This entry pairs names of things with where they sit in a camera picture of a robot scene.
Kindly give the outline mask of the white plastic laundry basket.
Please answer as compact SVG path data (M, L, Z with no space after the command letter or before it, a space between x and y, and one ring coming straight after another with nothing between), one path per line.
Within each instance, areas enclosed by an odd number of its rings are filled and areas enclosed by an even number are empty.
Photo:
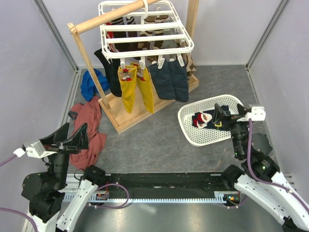
M208 128L200 129L193 125L192 117L195 114L204 111L213 111L214 105L216 103L220 106L228 106L229 111L232 114L237 114L237 105L242 104L242 102L237 97L224 94L186 104L178 111L178 121L180 127L186 139L191 145L196 147L205 146L231 138L230 131Z

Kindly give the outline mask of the beige brown argyle sock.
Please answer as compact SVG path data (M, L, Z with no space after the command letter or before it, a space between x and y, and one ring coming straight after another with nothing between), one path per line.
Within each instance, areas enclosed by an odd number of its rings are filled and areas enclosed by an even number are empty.
M197 70L196 65L193 61L191 53L183 53L182 58L186 64L187 77L190 79L194 72Z

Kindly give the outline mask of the navy patterned sock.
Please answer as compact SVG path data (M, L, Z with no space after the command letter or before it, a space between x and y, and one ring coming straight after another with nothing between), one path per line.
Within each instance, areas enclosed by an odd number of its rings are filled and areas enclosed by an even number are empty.
M164 62L161 69L158 68L158 63L153 62L149 66L153 85L159 99L174 100L175 90L170 76L169 66Z

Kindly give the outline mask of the yellow sock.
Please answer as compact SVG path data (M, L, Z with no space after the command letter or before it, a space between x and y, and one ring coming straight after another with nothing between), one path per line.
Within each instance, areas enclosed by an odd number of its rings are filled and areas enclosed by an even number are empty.
M151 114L154 113L154 97L152 81L147 68L142 69L138 63L132 62L132 66L137 67L137 85L141 92L145 109Z
M135 101L135 88L137 85L137 67L134 65L125 66L125 68L118 68L118 80L122 91L122 101L125 111L128 114L132 113Z

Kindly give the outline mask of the white plastic clip hanger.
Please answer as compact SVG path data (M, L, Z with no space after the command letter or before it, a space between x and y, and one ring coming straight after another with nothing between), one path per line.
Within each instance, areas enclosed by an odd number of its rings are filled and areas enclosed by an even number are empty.
M184 66L183 56L194 49L194 42L183 25L173 3L160 0L153 6L134 10L99 27L101 50L107 60L135 58L141 68L146 61L162 68L166 59Z

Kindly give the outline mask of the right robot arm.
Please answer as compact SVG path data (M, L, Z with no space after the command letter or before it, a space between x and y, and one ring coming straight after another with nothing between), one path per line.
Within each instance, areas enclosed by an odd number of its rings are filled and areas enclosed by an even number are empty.
M232 114L214 106L213 124L226 122L231 132L234 157L241 167L230 165L221 175L222 187L236 189L268 211L285 232L309 230L309 205L291 186L276 162L269 156L272 147L266 135L253 132L253 123L264 121L262 106L237 105Z

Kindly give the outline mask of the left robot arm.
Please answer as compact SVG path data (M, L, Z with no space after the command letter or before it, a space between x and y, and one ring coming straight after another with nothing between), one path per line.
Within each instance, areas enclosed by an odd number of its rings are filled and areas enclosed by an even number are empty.
M28 157L41 160L48 158L45 163L47 171L27 175L22 184L21 195L29 201L29 213L37 232L73 231L90 196L106 185L104 170L95 165L87 167L76 195L64 213L60 214L70 155L78 154L89 146L87 123L82 124L71 137L68 136L68 130L69 124L65 123L49 136L26 142L22 146Z

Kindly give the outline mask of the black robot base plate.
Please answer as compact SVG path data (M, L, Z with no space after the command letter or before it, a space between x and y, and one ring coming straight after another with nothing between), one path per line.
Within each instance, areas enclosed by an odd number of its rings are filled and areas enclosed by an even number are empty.
M243 192L224 185L221 173L212 172L107 174L103 184L109 187L94 192L100 199L214 198L215 193L225 201L245 199Z

